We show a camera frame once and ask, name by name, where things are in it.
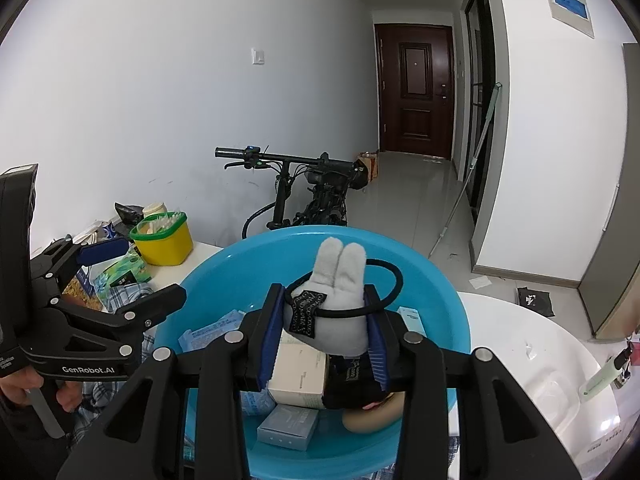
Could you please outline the grey phone case box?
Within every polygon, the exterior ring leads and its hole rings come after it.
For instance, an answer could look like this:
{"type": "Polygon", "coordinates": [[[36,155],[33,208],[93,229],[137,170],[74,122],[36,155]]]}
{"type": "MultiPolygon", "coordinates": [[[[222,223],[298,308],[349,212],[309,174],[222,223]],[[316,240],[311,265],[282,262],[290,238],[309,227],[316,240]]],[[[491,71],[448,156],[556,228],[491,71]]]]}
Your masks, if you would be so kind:
{"type": "Polygon", "coordinates": [[[278,404],[258,426],[257,440],[278,448],[306,451],[318,418],[318,410],[278,404]]]}

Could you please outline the yellow container green lid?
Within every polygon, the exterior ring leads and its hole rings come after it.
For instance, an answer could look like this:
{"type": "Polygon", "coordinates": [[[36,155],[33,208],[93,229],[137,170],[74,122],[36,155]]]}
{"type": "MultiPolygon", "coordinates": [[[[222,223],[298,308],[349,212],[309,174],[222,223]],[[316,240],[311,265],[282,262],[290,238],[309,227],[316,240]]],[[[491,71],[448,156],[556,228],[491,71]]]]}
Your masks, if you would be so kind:
{"type": "Polygon", "coordinates": [[[193,250],[188,217],[182,211],[151,214],[129,233],[146,263],[180,266],[193,250]]]}

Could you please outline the green snack packet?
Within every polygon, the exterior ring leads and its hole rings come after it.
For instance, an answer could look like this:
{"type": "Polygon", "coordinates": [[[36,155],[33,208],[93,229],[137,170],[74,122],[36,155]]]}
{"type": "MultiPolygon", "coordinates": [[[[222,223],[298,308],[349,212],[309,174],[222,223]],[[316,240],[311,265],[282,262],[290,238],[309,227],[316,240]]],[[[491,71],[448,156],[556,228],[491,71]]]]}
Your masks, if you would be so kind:
{"type": "Polygon", "coordinates": [[[114,288],[143,284],[151,278],[146,262],[135,250],[107,262],[94,264],[89,269],[89,282],[104,308],[107,307],[114,288]]]}

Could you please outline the beige cardboard box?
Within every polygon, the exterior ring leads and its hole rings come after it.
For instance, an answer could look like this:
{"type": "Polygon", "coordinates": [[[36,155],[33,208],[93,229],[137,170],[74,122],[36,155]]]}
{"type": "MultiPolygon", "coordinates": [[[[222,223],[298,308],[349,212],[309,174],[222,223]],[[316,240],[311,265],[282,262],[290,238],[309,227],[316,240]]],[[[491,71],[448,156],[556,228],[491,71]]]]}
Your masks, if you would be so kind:
{"type": "Polygon", "coordinates": [[[323,410],[328,357],[285,330],[267,389],[277,404],[323,410]]]}

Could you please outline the clear jar black lid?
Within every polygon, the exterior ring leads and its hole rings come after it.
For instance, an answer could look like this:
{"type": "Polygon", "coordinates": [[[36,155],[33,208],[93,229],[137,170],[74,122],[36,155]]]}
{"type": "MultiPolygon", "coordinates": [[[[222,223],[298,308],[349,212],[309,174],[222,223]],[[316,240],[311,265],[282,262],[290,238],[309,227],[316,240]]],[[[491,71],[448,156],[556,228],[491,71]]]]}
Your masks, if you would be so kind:
{"type": "Polygon", "coordinates": [[[62,297],[72,304],[78,304],[78,306],[86,307],[93,311],[103,310],[103,304],[99,300],[84,268],[80,268],[66,285],[62,292],[62,297]]]}

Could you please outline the black bag on floor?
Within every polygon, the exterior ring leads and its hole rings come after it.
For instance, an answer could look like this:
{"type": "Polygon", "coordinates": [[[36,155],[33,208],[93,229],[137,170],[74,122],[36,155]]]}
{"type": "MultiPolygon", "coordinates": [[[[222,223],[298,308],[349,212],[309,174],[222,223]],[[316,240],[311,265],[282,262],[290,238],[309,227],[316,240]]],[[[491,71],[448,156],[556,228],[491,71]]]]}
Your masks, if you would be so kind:
{"type": "Polygon", "coordinates": [[[540,290],[533,290],[527,287],[519,287],[518,304],[523,308],[544,316],[545,318],[554,317],[551,298],[548,292],[541,292],[540,290]]]}

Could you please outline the brown cardboard box on floor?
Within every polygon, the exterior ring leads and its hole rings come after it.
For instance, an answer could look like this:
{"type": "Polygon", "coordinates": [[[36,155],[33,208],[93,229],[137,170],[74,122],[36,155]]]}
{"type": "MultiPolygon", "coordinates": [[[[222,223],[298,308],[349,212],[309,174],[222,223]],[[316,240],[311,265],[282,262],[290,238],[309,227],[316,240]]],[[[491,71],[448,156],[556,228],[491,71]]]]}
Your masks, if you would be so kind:
{"type": "Polygon", "coordinates": [[[361,152],[359,160],[367,167],[369,181],[378,177],[378,152],[361,152]]]}

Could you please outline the dark brown entry door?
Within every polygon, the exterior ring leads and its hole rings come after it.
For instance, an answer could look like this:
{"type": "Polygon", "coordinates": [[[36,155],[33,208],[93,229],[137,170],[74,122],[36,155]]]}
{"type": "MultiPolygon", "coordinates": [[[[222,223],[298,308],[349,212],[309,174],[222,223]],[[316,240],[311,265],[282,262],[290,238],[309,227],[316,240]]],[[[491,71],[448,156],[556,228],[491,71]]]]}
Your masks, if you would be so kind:
{"type": "Polygon", "coordinates": [[[376,24],[380,150],[448,159],[454,45],[445,25],[376,24]]]}

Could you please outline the green pump bottle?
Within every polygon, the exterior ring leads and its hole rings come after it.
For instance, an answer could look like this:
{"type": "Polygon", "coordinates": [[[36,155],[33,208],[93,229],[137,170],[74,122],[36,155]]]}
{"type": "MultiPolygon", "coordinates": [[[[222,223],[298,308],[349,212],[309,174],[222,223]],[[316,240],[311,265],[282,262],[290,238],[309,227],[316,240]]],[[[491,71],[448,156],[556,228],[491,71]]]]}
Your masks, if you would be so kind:
{"type": "Polygon", "coordinates": [[[623,368],[629,363],[632,354],[634,353],[634,346],[631,342],[628,342],[623,350],[620,350],[609,359],[600,370],[597,371],[591,378],[589,378],[578,390],[578,396],[580,402],[585,403],[597,396],[606,387],[612,384],[614,380],[622,374],[623,368]]]}

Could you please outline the white wall switch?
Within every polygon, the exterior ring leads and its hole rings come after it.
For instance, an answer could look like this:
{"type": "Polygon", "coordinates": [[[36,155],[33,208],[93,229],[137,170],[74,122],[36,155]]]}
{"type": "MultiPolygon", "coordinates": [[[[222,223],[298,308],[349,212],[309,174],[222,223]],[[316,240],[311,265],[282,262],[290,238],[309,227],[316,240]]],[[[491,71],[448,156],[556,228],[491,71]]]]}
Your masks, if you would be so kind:
{"type": "Polygon", "coordinates": [[[263,50],[252,50],[252,64],[264,65],[265,64],[265,52],[263,50]]]}

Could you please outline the blue tissue pack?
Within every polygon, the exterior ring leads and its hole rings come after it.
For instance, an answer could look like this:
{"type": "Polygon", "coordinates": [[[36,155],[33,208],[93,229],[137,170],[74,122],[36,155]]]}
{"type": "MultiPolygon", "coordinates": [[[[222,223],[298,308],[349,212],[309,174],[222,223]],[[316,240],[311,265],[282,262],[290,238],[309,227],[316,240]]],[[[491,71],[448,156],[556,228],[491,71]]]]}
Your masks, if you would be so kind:
{"type": "Polygon", "coordinates": [[[186,330],[178,338],[180,348],[183,352],[206,348],[218,337],[237,330],[243,321],[244,315],[245,313],[243,311],[232,310],[212,324],[199,328],[198,330],[186,330]]]}

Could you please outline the tan oval soap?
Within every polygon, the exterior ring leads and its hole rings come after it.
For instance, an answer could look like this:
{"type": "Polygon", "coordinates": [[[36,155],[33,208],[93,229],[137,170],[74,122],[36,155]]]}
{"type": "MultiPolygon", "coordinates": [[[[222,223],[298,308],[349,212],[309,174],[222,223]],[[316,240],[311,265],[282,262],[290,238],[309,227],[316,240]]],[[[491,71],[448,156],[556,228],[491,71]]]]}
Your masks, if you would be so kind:
{"type": "Polygon", "coordinates": [[[373,434],[398,422],[402,417],[405,393],[391,393],[384,401],[360,410],[344,411],[342,423],[353,434],[373,434]]]}

